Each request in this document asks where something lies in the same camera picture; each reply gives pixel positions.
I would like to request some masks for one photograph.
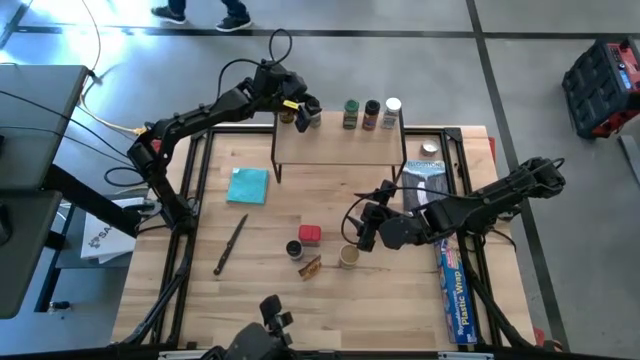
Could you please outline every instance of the gray floor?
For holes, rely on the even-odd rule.
[[[7,22],[17,1],[0,5]],[[237,57],[260,59],[267,54],[263,36],[123,35],[118,26],[159,27],[147,16],[149,0],[87,0],[101,25],[102,55],[97,73],[109,73],[88,96],[89,106],[106,119],[126,126],[186,111],[215,96],[220,67]],[[247,0],[255,28],[296,30],[472,31],[464,0]],[[640,32],[640,3],[635,0],[476,0],[486,32]],[[190,22],[173,28],[212,29],[224,8],[214,0],[191,0]],[[85,26],[64,26],[83,24]],[[22,27],[63,26],[62,34],[14,33],[0,61],[24,64],[85,64],[97,53],[96,38],[80,0],[34,0]],[[639,357],[640,287],[634,260],[640,243],[634,221],[640,212],[640,187],[614,138],[586,142],[571,129],[560,88],[564,71],[592,40],[487,40],[493,73],[516,155],[565,157],[568,185],[555,199],[533,201],[538,233],[574,352]],[[276,52],[285,48],[276,44]],[[473,38],[314,37],[294,39],[286,61],[305,77],[309,89],[327,109],[344,99],[402,99],[411,124],[487,126],[500,139]],[[231,67],[223,88],[252,74],[251,66]],[[121,149],[128,142],[80,111],[74,117]],[[266,122],[258,116],[252,122]],[[71,127],[68,133],[94,146],[99,142]],[[640,139],[640,125],[622,134]],[[498,170],[508,173],[498,146]],[[63,143],[56,162],[104,193],[102,172],[113,161]],[[520,221],[513,223],[532,319],[548,331],[546,314]],[[32,282],[36,289],[47,264],[43,254]],[[105,345],[117,310],[126,271],[68,270],[55,298],[78,305],[64,319],[31,312],[35,290],[20,314],[0,321],[0,354]]]

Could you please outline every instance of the sneaker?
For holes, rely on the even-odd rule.
[[[218,25],[216,25],[216,30],[222,32],[233,32],[240,29],[246,29],[251,26],[251,19],[241,19],[236,17],[227,16],[222,19]]]
[[[184,14],[179,15],[171,11],[168,6],[160,6],[151,9],[151,14],[159,17],[162,20],[172,22],[174,24],[184,24],[187,21],[187,17]]]

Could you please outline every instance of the blue sponge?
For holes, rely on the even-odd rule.
[[[269,171],[265,169],[234,168],[227,201],[264,204],[269,183]]]

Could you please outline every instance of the white jar lid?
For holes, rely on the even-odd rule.
[[[391,111],[398,111],[402,107],[402,103],[398,98],[388,98],[385,104],[387,109]]]

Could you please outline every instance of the red box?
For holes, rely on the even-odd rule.
[[[316,225],[300,225],[298,229],[298,240],[304,246],[320,246],[322,229]]]

